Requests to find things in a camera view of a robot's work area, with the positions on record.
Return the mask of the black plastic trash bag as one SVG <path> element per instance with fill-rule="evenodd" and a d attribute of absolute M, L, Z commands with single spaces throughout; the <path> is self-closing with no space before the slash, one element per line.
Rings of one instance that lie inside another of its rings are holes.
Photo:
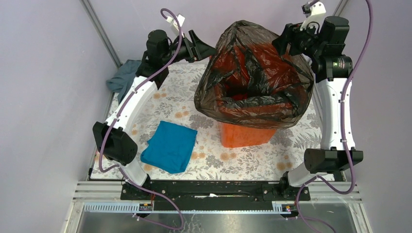
<path fill-rule="evenodd" d="M 257 129 L 295 126 L 306 112 L 314 75 L 302 55 L 279 55 L 277 34 L 246 20 L 220 36 L 198 83 L 194 105 L 216 121 Z"/>

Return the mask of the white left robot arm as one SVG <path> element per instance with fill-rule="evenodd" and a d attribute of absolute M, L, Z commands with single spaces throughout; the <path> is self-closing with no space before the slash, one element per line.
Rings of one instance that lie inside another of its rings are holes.
<path fill-rule="evenodd" d="M 216 54 L 217 50 L 203 42 L 193 30 L 188 37 L 178 33 L 174 41 L 163 30 L 148 34 L 146 51 L 136 71 L 132 85 L 118 108 L 105 122 L 96 122 L 92 131 L 100 157 L 112 161 L 120 169 L 132 187 L 132 193 L 140 200 L 149 197 L 151 187 L 148 174 L 136 155 L 138 146 L 130 137 L 130 130 L 145 104 L 161 87 L 169 74 L 168 66 L 186 60 L 201 61 Z"/>

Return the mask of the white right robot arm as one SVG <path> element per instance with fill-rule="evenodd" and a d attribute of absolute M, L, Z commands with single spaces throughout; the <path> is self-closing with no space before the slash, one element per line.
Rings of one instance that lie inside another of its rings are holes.
<path fill-rule="evenodd" d="M 356 149 L 350 122 L 350 90 L 352 59 L 343 55 L 349 21 L 329 16 L 319 30 L 303 23 L 285 26 L 272 44 L 280 55 L 303 54 L 312 61 L 311 69 L 320 92 L 322 104 L 322 137 L 320 148 L 306 149 L 304 161 L 284 174 L 286 181 L 279 186 L 279 195 L 291 200 L 298 187 L 322 179 L 324 174 L 353 171 L 363 161 L 363 151 Z"/>

